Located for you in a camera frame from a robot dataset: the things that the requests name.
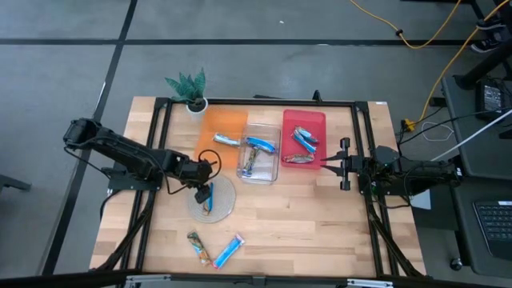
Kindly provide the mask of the black power adapter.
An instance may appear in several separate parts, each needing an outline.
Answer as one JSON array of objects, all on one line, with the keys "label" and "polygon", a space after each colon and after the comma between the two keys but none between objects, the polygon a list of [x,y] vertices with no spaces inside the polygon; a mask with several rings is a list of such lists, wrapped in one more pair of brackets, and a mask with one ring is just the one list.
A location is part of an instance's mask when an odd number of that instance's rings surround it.
[{"label": "black power adapter", "polygon": [[475,87],[476,118],[493,121],[504,114],[505,93],[493,79],[483,79]]}]

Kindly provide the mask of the blue and green granola bar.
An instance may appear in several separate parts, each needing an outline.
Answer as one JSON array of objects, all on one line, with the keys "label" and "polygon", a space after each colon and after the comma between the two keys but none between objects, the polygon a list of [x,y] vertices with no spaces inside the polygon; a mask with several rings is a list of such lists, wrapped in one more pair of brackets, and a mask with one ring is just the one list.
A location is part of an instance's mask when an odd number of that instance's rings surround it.
[{"label": "blue and green granola bar", "polygon": [[249,148],[248,149],[248,158],[244,164],[242,169],[242,175],[244,177],[250,178],[253,174],[254,165],[257,159],[257,156],[260,154],[261,150],[259,148]]}]

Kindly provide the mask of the long light blue granola bar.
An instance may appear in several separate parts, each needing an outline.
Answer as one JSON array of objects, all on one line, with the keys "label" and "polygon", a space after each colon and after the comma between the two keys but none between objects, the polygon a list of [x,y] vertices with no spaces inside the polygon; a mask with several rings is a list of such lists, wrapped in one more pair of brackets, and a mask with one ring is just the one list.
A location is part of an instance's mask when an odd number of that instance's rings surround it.
[{"label": "long light blue granola bar", "polygon": [[245,243],[245,240],[240,234],[236,234],[233,239],[227,244],[224,250],[216,257],[212,265],[215,269],[224,267],[229,258]]}]

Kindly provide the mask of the grey chair leg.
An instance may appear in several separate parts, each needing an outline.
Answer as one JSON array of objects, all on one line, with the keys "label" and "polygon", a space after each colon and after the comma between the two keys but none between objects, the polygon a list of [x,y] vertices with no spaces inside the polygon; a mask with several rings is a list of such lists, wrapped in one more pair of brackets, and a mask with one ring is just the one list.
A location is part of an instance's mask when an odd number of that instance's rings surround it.
[{"label": "grey chair leg", "polygon": [[22,191],[29,191],[31,184],[0,174],[0,193],[4,188],[15,188]]}]

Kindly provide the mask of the red and green granola bar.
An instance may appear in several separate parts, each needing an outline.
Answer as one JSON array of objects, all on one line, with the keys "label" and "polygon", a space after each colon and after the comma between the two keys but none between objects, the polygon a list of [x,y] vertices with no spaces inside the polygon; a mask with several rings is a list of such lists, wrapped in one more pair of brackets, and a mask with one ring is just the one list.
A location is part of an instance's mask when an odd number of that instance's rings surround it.
[{"label": "red and green granola bar", "polygon": [[290,154],[285,155],[282,160],[284,163],[294,163],[294,164],[306,164],[314,161],[313,154]]}]

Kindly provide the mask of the chewy granola bar red ends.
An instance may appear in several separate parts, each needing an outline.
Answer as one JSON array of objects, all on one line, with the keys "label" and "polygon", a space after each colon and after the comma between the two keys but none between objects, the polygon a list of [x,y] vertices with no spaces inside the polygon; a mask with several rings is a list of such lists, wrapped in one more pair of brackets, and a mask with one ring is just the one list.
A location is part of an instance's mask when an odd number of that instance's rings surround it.
[{"label": "chewy granola bar red ends", "polygon": [[300,126],[296,126],[295,131],[298,132],[298,134],[301,135],[307,142],[318,143],[318,140],[316,139],[316,137],[313,136],[312,133],[309,132],[308,130],[306,130]]}]

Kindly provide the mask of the blue and orange granola bar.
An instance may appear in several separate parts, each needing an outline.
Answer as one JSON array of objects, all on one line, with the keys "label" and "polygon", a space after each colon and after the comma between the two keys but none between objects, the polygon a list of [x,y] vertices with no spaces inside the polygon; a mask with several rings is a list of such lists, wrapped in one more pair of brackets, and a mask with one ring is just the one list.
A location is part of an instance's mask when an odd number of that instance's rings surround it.
[{"label": "blue and orange granola bar", "polygon": [[209,184],[209,188],[210,188],[210,196],[208,197],[208,199],[204,202],[204,205],[203,205],[203,210],[206,214],[210,214],[212,209],[213,209],[213,204],[214,204],[214,200],[213,200],[213,197],[214,197],[214,184],[211,183]]}]

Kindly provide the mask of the black desk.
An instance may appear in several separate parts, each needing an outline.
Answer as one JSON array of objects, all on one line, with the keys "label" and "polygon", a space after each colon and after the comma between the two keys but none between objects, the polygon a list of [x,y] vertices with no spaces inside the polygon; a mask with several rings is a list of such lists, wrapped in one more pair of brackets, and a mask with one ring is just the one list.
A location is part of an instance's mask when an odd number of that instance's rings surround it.
[{"label": "black desk", "polygon": [[[478,82],[472,89],[464,90],[458,87],[454,76],[441,81],[448,111],[454,119],[453,127],[459,119],[476,118],[475,87]],[[462,184],[451,192],[470,267],[477,274],[512,278],[512,261],[490,254],[473,207],[476,201],[512,201],[512,154],[500,159],[481,158],[479,162],[467,162],[459,152],[454,152],[440,160],[448,159],[458,161],[464,175]]]}]

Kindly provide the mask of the orange and cyan granola bar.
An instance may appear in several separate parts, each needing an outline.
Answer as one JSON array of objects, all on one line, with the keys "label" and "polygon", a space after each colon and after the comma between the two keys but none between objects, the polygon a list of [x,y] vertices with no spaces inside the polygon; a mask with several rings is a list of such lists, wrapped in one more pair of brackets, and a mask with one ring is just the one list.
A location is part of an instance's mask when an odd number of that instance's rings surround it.
[{"label": "orange and cyan granola bar", "polygon": [[225,136],[223,134],[220,134],[220,133],[216,133],[213,136],[213,140],[215,142],[218,142],[218,143],[221,143],[221,144],[224,144],[224,145],[233,146],[233,147],[240,147],[240,141],[239,140],[229,138],[229,137],[227,137],[227,136]]}]

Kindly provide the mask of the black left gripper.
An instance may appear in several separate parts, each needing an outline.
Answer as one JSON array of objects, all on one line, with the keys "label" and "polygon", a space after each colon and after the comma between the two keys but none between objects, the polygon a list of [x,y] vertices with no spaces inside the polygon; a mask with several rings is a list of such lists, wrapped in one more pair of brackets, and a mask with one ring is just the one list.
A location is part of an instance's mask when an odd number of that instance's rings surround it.
[{"label": "black left gripper", "polygon": [[202,204],[211,197],[211,187],[205,184],[213,169],[207,160],[194,161],[188,156],[174,155],[170,160],[170,177],[177,179],[183,185],[198,186],[194,199]]}]

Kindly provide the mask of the white rod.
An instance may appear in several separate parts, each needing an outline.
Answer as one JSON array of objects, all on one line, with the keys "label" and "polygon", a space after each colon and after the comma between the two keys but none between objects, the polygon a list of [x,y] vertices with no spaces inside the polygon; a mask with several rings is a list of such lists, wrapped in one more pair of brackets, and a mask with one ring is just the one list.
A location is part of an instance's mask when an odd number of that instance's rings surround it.
[{"label": "white rod", "polygon": [[454,122],[457,143],[433,160],[446,158],[459,152],[467,162],[479,162],[481,158],[500,159],[512,154],[512,116],[487,122],[476,118]]}]

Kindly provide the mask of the silver aluminium bracket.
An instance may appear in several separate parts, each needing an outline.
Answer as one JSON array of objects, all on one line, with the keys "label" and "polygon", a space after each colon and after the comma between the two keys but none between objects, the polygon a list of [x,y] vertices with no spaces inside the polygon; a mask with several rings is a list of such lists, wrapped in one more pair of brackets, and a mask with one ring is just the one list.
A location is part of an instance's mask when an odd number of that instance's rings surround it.
[{"label": "silver aluminium bracket", "polygon": [[141,284],[148,282],[171,281],[170,274],[139,274],[126,277],[125,288],[140,288]]},{"label": "silver aluminium bracket", "polygon": [[369,280],[369,279],[358,279],[348,278],[346,280],[346,288],[394,288],[392,282],[380,281],[380,280]]}]

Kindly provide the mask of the dark blue granola bar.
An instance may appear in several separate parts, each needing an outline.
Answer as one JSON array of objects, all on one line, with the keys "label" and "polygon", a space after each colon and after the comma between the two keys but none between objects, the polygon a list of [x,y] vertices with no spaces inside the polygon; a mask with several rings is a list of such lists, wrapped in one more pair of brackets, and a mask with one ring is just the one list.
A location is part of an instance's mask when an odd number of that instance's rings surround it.
[{"label": "dark blue granola bar", "polygon": [[269,154],[274,154],[276,152],[274,144],[261,138],[246,137],[246,144],[252,148],[263,150]]}]

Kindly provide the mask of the red plastic tray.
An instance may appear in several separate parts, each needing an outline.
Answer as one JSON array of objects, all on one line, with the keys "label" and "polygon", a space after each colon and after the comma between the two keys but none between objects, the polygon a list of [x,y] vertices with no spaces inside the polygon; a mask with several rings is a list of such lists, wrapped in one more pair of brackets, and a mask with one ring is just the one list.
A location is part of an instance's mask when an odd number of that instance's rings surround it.
[{"label": "red plastic tray", "polygon": [[318,143],[313,144],[316,148],[314,160],[309,163],[287,163],[282,159],[282,166],[289,168],[320,170],[321,165],[325,164],[322,159],[326,157],[326,116],[324,113],[317,111],[284,110],[280,149],[282,158],[294,154],[308,154],[307,149],[294,139],[294,130],[296,126],[300,126],[305,129],[318,140]]}]

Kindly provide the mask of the green and brown granola bar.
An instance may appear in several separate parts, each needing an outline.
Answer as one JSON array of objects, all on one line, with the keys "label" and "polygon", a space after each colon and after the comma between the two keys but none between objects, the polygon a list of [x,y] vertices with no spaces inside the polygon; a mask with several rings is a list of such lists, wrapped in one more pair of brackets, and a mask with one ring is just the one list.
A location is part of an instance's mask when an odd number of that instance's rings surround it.
[{"label": "green and brown granola bar", "polygon": [[198,233],[193,230],[187,234],[187,239],[189,240],[190,244],[193,246],[194,251],[196,252],[197,256],[200,259],[201,264],[204,266],[208,266],[211,264],[211,258],[208,255],[206,248],[204,247],[200,237],[198,236]]}]

